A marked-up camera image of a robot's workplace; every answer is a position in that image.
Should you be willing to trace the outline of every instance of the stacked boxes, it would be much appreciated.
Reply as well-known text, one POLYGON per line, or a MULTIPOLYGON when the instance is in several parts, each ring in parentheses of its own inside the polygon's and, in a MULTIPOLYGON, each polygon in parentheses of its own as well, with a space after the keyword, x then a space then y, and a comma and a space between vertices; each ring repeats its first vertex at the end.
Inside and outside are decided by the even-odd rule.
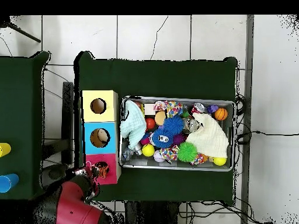
POLYGON ((86 165, 107 163, 106 178, 99 176, 96 182, 100 185, 116 184, 121 174, 117 157, 118 95, 112 90, 83 90, 81 95, 86 165))

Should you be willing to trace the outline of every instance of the yellow box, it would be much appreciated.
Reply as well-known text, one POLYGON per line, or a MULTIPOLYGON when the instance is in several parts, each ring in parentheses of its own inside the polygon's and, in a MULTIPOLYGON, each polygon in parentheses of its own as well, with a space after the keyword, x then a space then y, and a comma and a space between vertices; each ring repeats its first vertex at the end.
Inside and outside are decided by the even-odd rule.
POLYGON ((83 90, 82 101, 84 122, 117 120, 119 96, 113 90, 83 90))

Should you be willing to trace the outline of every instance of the blue box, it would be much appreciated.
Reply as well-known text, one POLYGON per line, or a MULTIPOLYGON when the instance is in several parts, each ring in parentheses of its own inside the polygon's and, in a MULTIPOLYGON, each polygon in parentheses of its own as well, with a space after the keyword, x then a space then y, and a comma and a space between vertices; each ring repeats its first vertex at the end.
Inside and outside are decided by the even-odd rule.
POLYGON ((85 122, 85 154, 97 155, 117 152, 117 128, 116 122, 85 122), (91 143, 91 133, 95 129, 104 129, 109 134, 109 141, 106 146, 97 148, 91 143))

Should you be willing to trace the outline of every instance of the green spiky ball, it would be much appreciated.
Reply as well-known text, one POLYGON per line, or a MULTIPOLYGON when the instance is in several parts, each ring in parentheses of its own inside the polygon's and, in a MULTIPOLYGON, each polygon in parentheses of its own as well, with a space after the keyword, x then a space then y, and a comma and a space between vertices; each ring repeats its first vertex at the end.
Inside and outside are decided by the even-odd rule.
POLYGON ((178 159, 182 162, 192 162, 197 155, 196 147, 190 142, 181 143, 179 149, 178 159))

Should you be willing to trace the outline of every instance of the pink box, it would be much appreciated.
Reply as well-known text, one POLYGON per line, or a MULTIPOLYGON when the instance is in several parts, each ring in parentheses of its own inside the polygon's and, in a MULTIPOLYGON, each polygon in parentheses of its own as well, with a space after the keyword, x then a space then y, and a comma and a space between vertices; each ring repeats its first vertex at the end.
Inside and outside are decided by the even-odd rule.
POLYGON ((86 165, 91 166, 97 162, 106 162, 109 165, 109 172, 106 178, 98 177, 96 182, 101 185, 117 184, 117 181, 121 174, 121 168, 119 166, 119 160, 117 153, 112 154, 98 154, 98 155, 86 155, 86 165))

